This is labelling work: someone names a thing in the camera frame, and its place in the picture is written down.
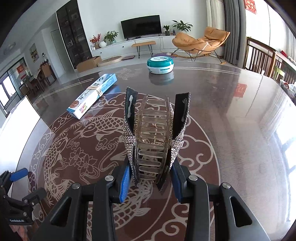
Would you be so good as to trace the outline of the rhinestone hair claw clip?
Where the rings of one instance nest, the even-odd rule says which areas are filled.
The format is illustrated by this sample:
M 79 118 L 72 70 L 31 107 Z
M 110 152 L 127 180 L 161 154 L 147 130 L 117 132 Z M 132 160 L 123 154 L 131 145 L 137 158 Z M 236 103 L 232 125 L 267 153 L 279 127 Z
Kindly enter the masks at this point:
M 174 104 L 144 95 L 138 108 L 137 98 L 136 90 L 126 88 L 122 139 L 133 182 L 152 181 L 162 190 L 184 144 L 191 94 L 176 94 Z

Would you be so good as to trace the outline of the blue white toothpaste box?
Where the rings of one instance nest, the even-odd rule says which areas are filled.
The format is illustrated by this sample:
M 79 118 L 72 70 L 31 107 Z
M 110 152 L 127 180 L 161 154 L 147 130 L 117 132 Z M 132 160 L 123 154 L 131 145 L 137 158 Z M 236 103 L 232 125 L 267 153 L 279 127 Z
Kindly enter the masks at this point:
M 103 74 L 84 90 L 67 108 L 67 112 L 78 120 L 117 81 L 115 73 Z

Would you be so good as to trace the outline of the cardboard box on floor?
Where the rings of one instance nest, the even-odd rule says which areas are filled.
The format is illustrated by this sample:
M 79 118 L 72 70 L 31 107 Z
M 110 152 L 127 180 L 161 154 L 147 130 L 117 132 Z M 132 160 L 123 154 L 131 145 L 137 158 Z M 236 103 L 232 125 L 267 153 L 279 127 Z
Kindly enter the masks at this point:
M 96 68 L 98 66 L 98 63 L 102 61 L 100 56 L 95 56 L 93 58 L 90 58 L 88 60 L 85 60 L 81 63 L 79 63 L 76 67 L 78 72 L 84 72 L 89 69 Z

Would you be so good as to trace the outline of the teal white round container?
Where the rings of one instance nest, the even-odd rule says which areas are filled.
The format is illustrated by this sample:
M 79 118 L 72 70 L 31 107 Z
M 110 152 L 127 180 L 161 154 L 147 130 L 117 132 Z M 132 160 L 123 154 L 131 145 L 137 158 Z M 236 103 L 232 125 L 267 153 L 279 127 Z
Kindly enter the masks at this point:
M 167 74 L 173 71 L 174 61 L 168 56 L 156 56 L 147 60 L 147 69 L 152 74 Z

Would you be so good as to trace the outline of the wooden bench stool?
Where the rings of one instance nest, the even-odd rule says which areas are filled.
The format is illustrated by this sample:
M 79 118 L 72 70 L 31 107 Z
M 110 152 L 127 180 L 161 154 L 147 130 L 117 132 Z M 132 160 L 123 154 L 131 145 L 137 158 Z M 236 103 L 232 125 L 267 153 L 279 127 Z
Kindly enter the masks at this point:
M 147 41 L 147 42 L 141 42 L 141 43 L 134 43 L 132 44 L 132 48 L 136 48 L 137 49 L 137 56 L 138 58 L 140 58 L 141 56 L 141 48 L 147 48 L 150 56 L 152 57 L 154 55 L 154 51 L 152 46 L 156 44 L 156 41 Z

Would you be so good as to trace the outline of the red flower vase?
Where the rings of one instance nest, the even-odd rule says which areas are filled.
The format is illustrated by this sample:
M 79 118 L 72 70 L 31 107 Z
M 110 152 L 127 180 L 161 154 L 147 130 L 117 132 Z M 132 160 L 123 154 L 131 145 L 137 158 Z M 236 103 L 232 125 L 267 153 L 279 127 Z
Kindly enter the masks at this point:
M 93 35 L 93 37 L 90 39 L 90 42 L 94 45 L 95 49 L 99 48 L 101 34 L 97 34 L 96 36 Z

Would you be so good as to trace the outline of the white tv cabinet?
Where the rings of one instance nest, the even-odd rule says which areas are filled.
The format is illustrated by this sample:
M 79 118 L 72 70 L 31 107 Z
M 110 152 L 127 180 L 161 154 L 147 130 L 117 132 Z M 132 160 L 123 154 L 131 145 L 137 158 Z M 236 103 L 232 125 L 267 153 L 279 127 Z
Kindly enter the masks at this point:
M 155 42 L 155 44 L 152 44 L 153 54 L 168 52 L 172 53 L 176 49 L 176 47 L 172 43 L 172 39 L 174 39 L 174 36 L 153 36 L 128 41 L 125 40 L 93 50 L 91 51 L 91 54 L 92 57 L 100 56 L 102 59 L 107 59 L 115 56 L 137 56 L 137 47 L 133 47 L 133 44 L 142 44 L 146 42 Z

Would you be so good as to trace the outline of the green potted plant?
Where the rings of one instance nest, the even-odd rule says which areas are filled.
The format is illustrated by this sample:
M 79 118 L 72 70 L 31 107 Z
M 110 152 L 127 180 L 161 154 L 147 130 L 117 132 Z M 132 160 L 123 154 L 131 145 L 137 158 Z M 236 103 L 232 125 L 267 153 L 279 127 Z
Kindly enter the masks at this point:
M 173 28 L 176 28 L 180 32 L 191 32 L 193 25 L 191 23 L 184 23 L 182 20 L 173 20 Z
M 109 43 L 109 44 L 113 44 L 116 42 L 116 37 L 118 36 L 118 32 L 117 31 L 108 31 L 103 40 L 104 42 L 106 43 Z

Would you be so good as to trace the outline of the black television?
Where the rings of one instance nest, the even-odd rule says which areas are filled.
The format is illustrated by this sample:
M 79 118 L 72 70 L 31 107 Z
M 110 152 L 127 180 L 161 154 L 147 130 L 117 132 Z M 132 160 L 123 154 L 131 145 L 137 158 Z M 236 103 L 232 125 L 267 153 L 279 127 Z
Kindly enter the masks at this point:
M 141 16 L 138 18 L 124 20 L 120 23 L 125 39 L 162 33 L 159 15 Z

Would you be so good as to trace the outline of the dark wooden dining chair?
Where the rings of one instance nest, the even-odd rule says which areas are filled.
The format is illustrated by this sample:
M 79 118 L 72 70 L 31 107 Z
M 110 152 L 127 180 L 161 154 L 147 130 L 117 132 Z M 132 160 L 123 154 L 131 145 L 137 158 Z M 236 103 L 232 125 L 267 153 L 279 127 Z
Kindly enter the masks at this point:
M 272 47 L 247 38 L 243 68 L 267 76 L 276 82 L 295 84 L 295 63 Z

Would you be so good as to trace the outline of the dark display cabinet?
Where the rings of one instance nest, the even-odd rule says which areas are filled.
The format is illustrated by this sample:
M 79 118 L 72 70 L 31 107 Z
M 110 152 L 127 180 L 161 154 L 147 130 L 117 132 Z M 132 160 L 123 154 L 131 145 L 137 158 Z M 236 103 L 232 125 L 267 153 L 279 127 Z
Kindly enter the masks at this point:
M 74 69 L 92 58 L 77 1 L 69 1 L 56 11 L 61 36 Z

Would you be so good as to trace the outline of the small potted plant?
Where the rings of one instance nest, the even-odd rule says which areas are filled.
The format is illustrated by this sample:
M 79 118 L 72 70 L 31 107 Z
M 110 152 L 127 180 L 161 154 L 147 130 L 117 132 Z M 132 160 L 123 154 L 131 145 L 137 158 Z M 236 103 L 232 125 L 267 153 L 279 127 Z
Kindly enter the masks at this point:
M 165 35 L 169 36 L 170 35 L 170 26 L 169 25 L 163 25 L 163 28 L 165 29 Z

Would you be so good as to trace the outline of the green potted plant right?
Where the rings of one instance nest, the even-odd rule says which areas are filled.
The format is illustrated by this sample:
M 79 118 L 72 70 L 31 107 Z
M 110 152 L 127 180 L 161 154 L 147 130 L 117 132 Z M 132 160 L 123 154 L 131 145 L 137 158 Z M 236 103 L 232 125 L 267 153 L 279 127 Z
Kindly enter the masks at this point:
M 182 20 L 173 20 L 173 28 L 176 28 L 180 32 L 191 32 L 193 25 L 191 23 L 184 23 Z

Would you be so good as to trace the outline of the grey curtain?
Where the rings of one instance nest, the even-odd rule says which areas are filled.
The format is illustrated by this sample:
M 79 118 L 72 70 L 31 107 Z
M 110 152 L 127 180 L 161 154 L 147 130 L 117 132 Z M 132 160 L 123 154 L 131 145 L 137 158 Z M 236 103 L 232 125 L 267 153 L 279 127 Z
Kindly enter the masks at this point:
M 224 59 L 243 68 L 246 52 L 246 14 L 244 0 L 224 1 L 225 30 L 230 32 L 225 41 Z

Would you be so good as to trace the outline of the wall painting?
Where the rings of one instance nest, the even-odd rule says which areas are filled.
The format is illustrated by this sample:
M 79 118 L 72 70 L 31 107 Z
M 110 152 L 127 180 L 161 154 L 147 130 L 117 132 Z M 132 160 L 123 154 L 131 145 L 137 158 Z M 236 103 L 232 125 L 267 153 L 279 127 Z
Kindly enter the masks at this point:
M 32 61 L 35 63 L 39 59 L 39 54 L 37 52 L 36 44 L 33 43 L 32 46 L 29 49 L 30 56 L 32 58 Z

